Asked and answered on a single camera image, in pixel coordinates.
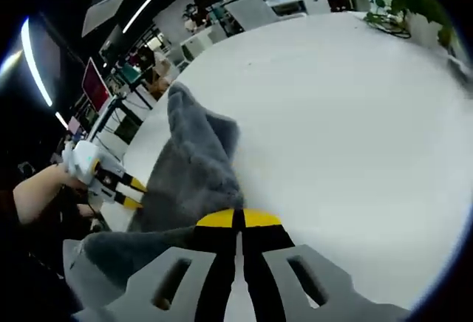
human arm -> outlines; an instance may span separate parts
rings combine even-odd
[[[62,164],[51,165],[24,180],[13,189],[13,198],[21,224],[29,224],[55,198],[63,185],[85,188],[85,184],[72,178]]]

red monitor screen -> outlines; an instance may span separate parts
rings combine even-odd
[[[101,110],[102,105],[109,98],[109,92],[107,91],[105,83],[91,58],[87,63],[87,68],[84,73],[82,89],[97,112]]]

gray towel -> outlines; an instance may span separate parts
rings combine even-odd
[[[133,231],[187,227],[207,214],[243,208],[230,164],[237,124],[203,108],[181,83],[174,83],[168,92],[171,138],[154,165],[143,209],[130,225]]]

potted plant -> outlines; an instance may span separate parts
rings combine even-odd
[[[432,47],[438,42],[442,47],[449,47],[453,27],[437,0],[375,0],[375,4],[376,13],[368,12],[365,17],[368,24],[388,32],[390,28],[403,30],[424,46]]]

computer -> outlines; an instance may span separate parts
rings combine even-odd
[[[82,89],[96,112],[99,112],[107,99],[112,96],[92,58],[87,62],[84,78],[82,79]]]

